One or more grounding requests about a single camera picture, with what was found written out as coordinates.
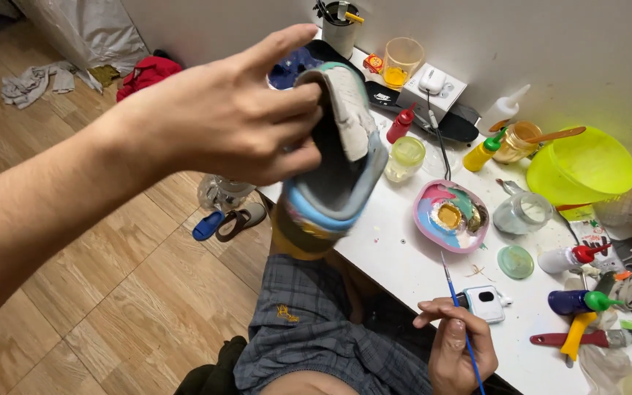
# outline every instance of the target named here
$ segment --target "white wall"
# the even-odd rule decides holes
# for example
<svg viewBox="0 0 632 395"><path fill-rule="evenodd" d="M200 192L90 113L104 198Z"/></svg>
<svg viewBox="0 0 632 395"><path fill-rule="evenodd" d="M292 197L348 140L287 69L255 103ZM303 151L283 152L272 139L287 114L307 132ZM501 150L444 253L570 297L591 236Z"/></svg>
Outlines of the white wall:
<svg viewBox="0 0 632 395"><path fill-rule="evenodd" d="M220 59L269 32L315 20L311 0L122 0L146 45L185 65ZM469 87L482 112L532 84L519 119L545 131L589 124L632 153L631 0L359 0L357 46L383 56L409 36Z"/></svg>

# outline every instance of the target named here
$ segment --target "brown slipper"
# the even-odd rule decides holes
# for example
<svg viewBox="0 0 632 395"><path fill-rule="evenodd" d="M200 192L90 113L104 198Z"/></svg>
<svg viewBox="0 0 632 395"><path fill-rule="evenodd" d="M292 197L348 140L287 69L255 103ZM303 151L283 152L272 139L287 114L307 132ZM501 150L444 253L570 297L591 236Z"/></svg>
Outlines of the brown slipper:
<svg viewBox="0 0 632 395"><path fill-rule="evenodd" d="M226 218L218 224L216 239L227 242L233 239L243 229L252 228L262 222L268 216L260 203L250 203L244 209L231 210L226 213Z"/></svg>

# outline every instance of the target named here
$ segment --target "green lid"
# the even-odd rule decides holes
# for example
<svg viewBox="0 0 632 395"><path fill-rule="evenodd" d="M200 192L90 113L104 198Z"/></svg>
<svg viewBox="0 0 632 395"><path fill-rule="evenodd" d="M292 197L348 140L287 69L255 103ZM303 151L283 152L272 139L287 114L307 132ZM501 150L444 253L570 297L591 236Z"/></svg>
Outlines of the green lid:
<svg viewBox="0 0 632 395"><path fill-rule="evenodd" d="M426 157L426 147L415 137L399 137L392 146L392 157L401 165L418 166Z"/></svg>
<svg viewBox="0 0 632 395"><path fill-rule="evenodd" d="M500 249L496 260L501 271L515 280L522 280L533 273L533 257L518 245Z"/></svg>
<svg viewBox="0 0 632 395"><path fill-rule="evenodd" d="M484 142L485 148L492 152L498 151L499 148L501 148L501 143L499 142L499 140L504 136L505 132L506 128L503 128L496 136L486 139Z"/></svg>
<svg viewBox="0 0 632 395"><path fill-rule="evenodd" d="M623 304L620 300L609 299L608 296L598 291L589 291L584 294L584 303L594 311L604 311L612 304Z"/></svg>

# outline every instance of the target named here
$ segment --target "gray plaid shorts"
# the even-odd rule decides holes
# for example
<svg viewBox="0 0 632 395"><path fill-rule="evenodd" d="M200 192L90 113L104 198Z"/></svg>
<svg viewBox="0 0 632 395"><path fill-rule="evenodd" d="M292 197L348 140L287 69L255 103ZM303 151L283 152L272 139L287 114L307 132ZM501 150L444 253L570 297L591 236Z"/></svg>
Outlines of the gray plaid shorts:
<svg viewBox="0 0 632 395"><path fill-rule="evenodd" d="M250 342L233 370L242 394L258 394L297 370L338 377L358 394L427 394L435 330L416 329L415 314L382 293L350 316L343 279L323 261L268 257Z"/></svg>

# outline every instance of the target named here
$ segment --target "gold paint jar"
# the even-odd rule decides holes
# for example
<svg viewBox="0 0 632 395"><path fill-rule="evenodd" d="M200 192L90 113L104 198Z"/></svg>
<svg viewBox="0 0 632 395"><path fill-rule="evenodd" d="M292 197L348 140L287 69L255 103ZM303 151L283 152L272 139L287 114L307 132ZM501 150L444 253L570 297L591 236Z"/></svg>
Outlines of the gold paint jar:
<svg viewBox="0 0 632 395"><path fill-rule="evenodd" d="M528 121L518 121L506 128L501 148L492 157L499 163L512 163L531 155L538 149L538 144L526 143L525 139L540 136L540 128Z"/></svg>

